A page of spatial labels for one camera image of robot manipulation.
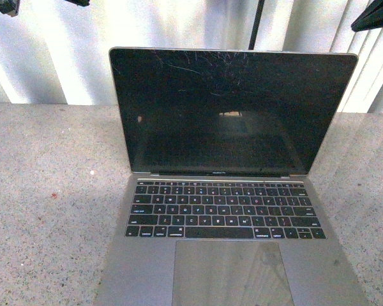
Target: shift key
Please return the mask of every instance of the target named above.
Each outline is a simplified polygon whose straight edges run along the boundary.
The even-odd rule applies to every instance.
[[[129,224],[155,225],[155,224],[158,224],[158,216],[157,215],[131,215],[129,217]]]

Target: space bar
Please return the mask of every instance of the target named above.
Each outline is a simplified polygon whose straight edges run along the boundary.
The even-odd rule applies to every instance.
[[[252,228],[186,227],[186,238],[253,238]]]

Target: black key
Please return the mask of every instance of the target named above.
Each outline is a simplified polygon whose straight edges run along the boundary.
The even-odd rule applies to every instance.
[[[199,218],[196,215],[186,216],[186,225],[197,225]]]
[[[153,205],[138,205],[133,204],[131,208],[131,214],[151,214],[153,211]]]
[[[224,217],[222,215],[214,215],[212,220],[213,220],[213,225],[215,225],[215,226],[223,226],[224,225]]]
[[[271,235],[273,238],[279,239],[279,238],[285,238],[285,235],[283,234],[283,230],[281,228],[271,228]]]
[[[167,227],[166,226],[155,226],[153,231],[154,237],[166,237]]]
[[[252,223],[254,226],[265,226],[264,218],[263,217],[251,217]]]
[[[309,198],[299,198],[299,202],[302,206],[311,206],[311,200]]]
[[[255,215],[255,207],[254,206],[243,206],[244,214],[246,215]]]
[[[312,236],[315,239],[326,239],[325,233],[322,228],[311,228]]]
[[[204,214],[204,206],[203,205],[193,205],[193,214],[202,215]]]
[[[147,196],[145,194],[136,194],[133,197],[133,202],[136,204],[150,204],[152,196]]]
[[[320,223],[315,217],[291,217],[291,223],[296,227],[319,228]]]
[[[213,196],[202,196],[202,203],[206,205],[213,204]]]
[[[195,188],[194,187],[184,187],[183,188],[183,193],[184,194],[194,194],[195,193]]]
[[[135,193],[146,193],[147,187],[146,186],[136,186]]]
[[[225,204],[225,196],[215,196],[214,197],[214,204],[216,204],[216,205]]]
[[[159,186],[149,186],[147,188],[147,193],[149,193],[149,194],[159,193]]]
[[[238,217],[238,222],[240,226],[251,226],[251,218],[247,215],[240,215]]]
[[[316,213],[312,207],[294,207],[294,212],[299,216],[315,217]]]
[[[190,215],[192,212],[191,205],[180,205],[179,206],[179,214]]]
[[[299,206],[298,198],[288,197],[287,202],[288,202],[288,205],[290,205],[290,206]]]
[[[253,238],[251,228],[186,227],[186,238]]]
[[[211,225],[211,217],[209,215],[200,215],[199,225]]]
[[[274,198],[271,198],[269,196],[263,197],[262,201],[264,202],[265,205],[276,205]]]
[[[279,206],[285,206],[285,205],[288,205],[287,203],[287,199],[284,198],[283,196],[277,196],[275,198],[275,203]]]
[[[169,226],[167,231],[168,237],[184,237],[184,227],[182,226]]]
[[[245,196],[253,196],[253,195],[255,195],[254,188],[250,188],[250,187],[243,188],[243,193],[244,193]]]
[[[267,188],[267,195],[268,196],[278,196],[277,188]]]
[[[177,215],[179,213],[179,205],[167,205],[166,214]]]
[[[220,188],[219,192],[222,196],[230,196],[231,195],[231,189],[228,187]]]
[[[241,206],[231,206],[231,214],[232,215],[242,215],[243,208]]]
[[[281,215],[281,210],[278,206],[270,206],[268,211],[270,215]]]
[[[159,225],[170,225],[172,222],[171,215],[160,215],[159,216]]]
[[[172,192],[172,188],[169,186],[159,188],[159,193],[161,194],[170,194],[171,192]]]
[[[165,196],[165,204],[175,204],[176,196]]]
[[[217,214],[217,206],[207,205],[206,206],[206,215],[216,215]]]
[[[266,196],[267,192],[265,188],[255,188],[255,194],[257,196]]]
[[[298,234],[297,234],[295,228],[284,228],[283,230],[285,232],[285,237],[290,238],[290,239],[293,239],[293,238],[297,239],[298,238]]]
[[[228,207],[228,206],[218,207],[218,214],[219,215],[229,215],[230,214],[230,207]]]
[[[231,188],[231,194],[233,196],[241,196],[243,195],[243,190],[241,189],[241,187],[233,187]]]
[[[141,237],[152,237],[153,226],[142,226],[140,228],[139,236]]]
[[[139,234],[139,227],[134,225],[128,225],[126,228],[126,234],[127,237],[136,237]]]
[[[184,216],[183,215],[174,215],[172,217],[172,225],[184,225]]]
[[[292,188],[290,191],[292,196],[308,196],[303,188]]]
[[[207,194],[207,188],[206,187],[197,187],[196,188],[196,194]]]
[[[290,196],[291,193],[289,192],[289,188],[278,188],[278,192],[280,193],[280,196]]]
[[[266,206],[257,206],[255,207],[257,215],[269,215],[268,208]]]
[[[154,214],[166,214],[166,205],[155,205],[153,208]]]
[[[281,212],[283,215],[294,215],[294,210],[289,206],[281,207]]]
[[[172,194],[183,194],[183,187],[173,187]]]
[[[157,215],[130,215],[129,224],[155,225],[155,224],[158,224],[158,216]]]
[[[228,215],[225,218],[225,225],[227,225],[227,226],[238,226],[237,217],[234,217],[233,215]]]
[[[148,181],[138,181],[138,185],[153,185],[153,182],[148,182]]]
[[[278,223],[280,226],[291,226],[291,221],[288,217],[278,217]]]
[[[278,226],[278,222],[276,220],[276,217],[265,217],[267,226]]]
[[[162,204],[164,196],[153,196],[152,203],[154,204]]]
[[[189,204],[189,196],[177,196],[177,204]]]
[[[202,203],[202,197],[201,196],[190,196],[189,200],[190,200],[190,204],[201,204]]]
[[[271,238],[268,228],[254,228],[255,238]]]
[[[211,194],[212,196],[218,196],[218,187],[208,187],[207,194]]]
[[[236,196],[227,196],[226,200],[227,200],[228,205],[237,205],[238,204],[238,198]]]
[[[249,196],[239,196],[238,202],[240,203],[240,205],[250,205],[251,204]]]
[[[251,204],[252,205],[263,205],[262,198],[260,196],[252,196],[251,197]]]

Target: white curtain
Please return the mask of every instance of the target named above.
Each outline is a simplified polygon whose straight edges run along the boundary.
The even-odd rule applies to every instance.
[[[257,0],[22,0],[0,13],[0,103],[116,103],[115,46],[248,48]],[[383,112],[383,29],[352,32],[368,0],[266,0],[257,50],[352,52],[342,112]]]

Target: laptop screen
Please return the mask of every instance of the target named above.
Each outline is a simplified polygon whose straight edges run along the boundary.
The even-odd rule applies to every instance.
[[[357,62],[352,54],[113,48],[131,169],[307,174]]]

